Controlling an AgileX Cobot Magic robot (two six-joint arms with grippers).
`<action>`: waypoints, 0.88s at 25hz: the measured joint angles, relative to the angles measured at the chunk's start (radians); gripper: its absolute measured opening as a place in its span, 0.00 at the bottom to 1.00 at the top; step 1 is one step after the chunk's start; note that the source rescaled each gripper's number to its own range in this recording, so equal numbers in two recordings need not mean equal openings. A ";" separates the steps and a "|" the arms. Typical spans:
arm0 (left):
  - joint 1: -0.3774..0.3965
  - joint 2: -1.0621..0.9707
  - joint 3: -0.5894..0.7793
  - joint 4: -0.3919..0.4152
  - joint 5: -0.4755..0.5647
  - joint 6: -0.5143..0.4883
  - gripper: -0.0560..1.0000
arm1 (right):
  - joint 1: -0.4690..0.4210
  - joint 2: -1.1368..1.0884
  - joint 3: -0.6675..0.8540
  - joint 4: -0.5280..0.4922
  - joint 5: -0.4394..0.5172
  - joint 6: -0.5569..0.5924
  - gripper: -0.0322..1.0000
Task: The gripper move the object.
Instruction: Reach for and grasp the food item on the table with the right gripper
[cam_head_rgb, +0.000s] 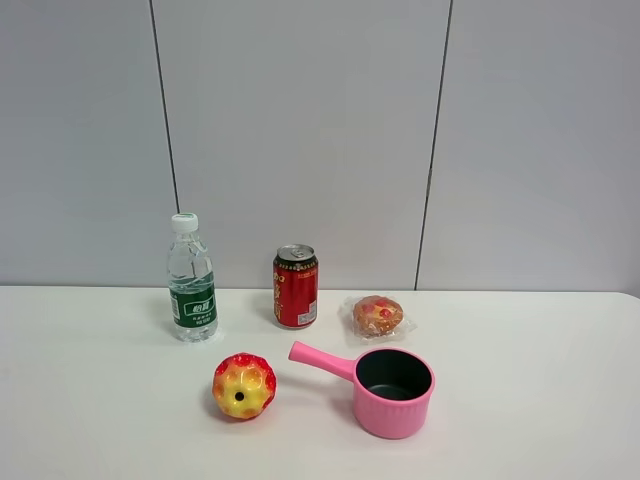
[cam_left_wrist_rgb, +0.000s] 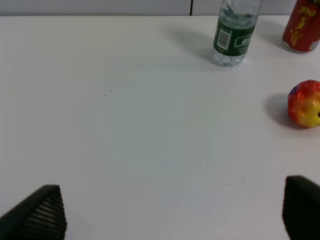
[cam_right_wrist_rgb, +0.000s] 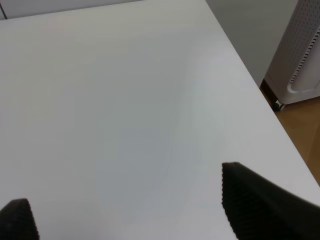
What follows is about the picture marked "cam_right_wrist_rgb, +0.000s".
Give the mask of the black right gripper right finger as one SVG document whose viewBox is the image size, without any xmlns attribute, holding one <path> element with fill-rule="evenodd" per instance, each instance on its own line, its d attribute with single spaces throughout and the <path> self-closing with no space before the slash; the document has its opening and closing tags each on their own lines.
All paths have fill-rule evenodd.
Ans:
<svg viewBox="0 0 320 240">
<path fill-rule="evenodd" d="M 222 163 L 222 207 L 239 240 L 318 240 L 320 207 L 239 162 Z"/>
</svg>

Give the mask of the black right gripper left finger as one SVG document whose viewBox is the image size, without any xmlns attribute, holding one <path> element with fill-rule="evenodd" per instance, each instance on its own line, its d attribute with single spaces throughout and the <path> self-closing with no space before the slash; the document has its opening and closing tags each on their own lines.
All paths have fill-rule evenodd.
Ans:
<svg viewBox="0 0 320 240">
<path fill-rule="evenodd" d="M 39 239 L 32 209 L 26 198 L 11 200 L 0 210 L 0 239 Z"/>
</svg>

